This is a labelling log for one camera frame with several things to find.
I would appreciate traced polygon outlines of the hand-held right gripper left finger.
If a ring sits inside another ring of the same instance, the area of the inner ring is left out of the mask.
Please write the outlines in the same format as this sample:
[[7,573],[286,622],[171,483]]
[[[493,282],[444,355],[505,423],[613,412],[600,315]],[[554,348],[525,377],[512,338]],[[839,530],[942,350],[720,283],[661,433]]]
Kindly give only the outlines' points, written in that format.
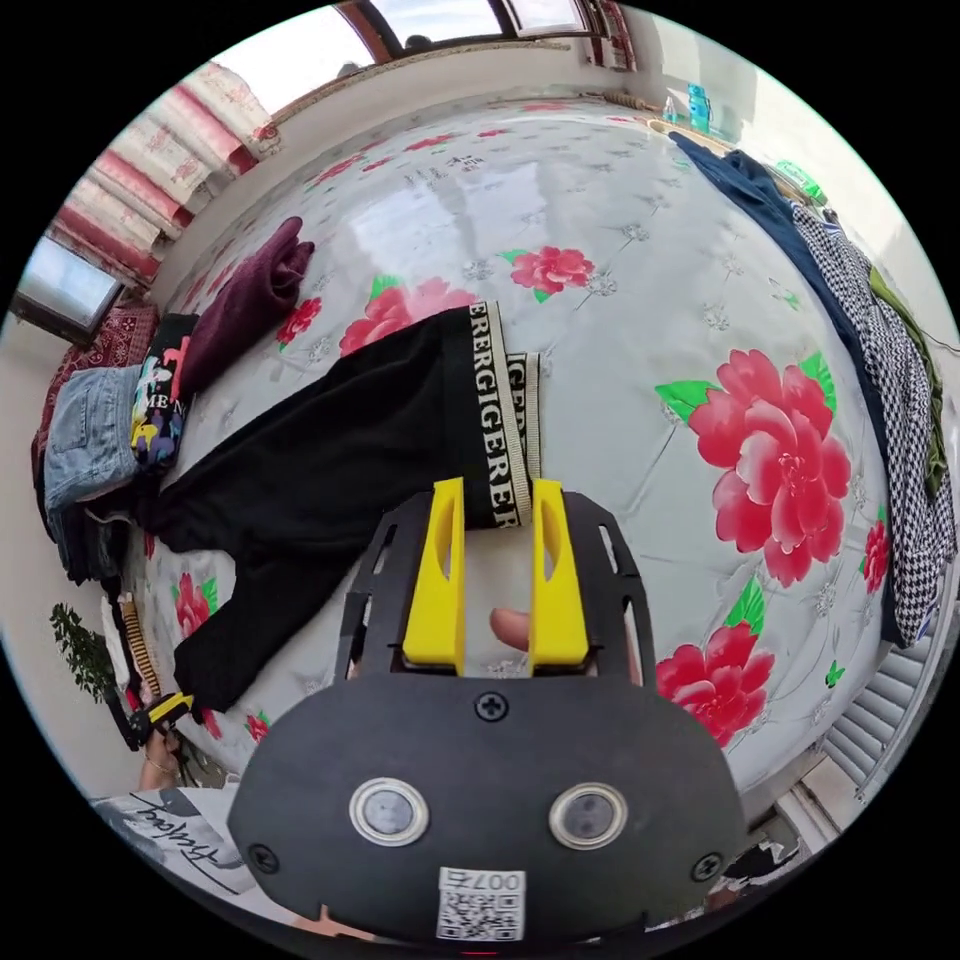
[[402,643],[415,668],[465,671],[465,533],[463,479],[437,482]]

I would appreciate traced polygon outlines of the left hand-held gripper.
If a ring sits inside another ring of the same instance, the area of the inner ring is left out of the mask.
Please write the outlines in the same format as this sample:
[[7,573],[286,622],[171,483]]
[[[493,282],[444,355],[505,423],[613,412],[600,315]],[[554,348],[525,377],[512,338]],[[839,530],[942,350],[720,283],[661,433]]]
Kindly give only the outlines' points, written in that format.
[[115,688],[103,691],[103,702],[127,747],[139,752],[148,743],[156,730],[163,730],[164,723],[176,723],[193,712],[194,697],[186,694],[170,694],[156,698],[148,707],[139,707],[132,711],[123,704],[125,699]]

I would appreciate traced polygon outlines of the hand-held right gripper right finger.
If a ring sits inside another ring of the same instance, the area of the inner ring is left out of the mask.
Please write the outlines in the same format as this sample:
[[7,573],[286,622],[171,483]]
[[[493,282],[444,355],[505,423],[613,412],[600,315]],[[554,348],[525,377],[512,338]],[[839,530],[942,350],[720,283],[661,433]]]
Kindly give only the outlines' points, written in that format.
[[534,481],[532,537],[530,668],[579,669],[590,643],[564,491],[557,481]]

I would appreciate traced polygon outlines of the person's left hand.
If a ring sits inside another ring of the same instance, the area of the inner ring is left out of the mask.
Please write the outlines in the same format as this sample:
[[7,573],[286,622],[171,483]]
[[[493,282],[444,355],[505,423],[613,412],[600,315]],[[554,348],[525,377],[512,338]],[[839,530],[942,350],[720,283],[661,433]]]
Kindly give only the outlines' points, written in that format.
[[180,741],[171,731],[155,729],[144,747],[140,791],[163,790],[178,784]]

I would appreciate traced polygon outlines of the person's right hand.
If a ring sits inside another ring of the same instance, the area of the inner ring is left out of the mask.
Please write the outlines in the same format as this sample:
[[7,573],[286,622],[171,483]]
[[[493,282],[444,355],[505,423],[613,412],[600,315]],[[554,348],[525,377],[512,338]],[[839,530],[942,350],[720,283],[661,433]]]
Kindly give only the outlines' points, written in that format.
[[529,649],[530,615],[526,612],[496,608],[489,617],[491,631],[496,639],[514,650],[527,653]]

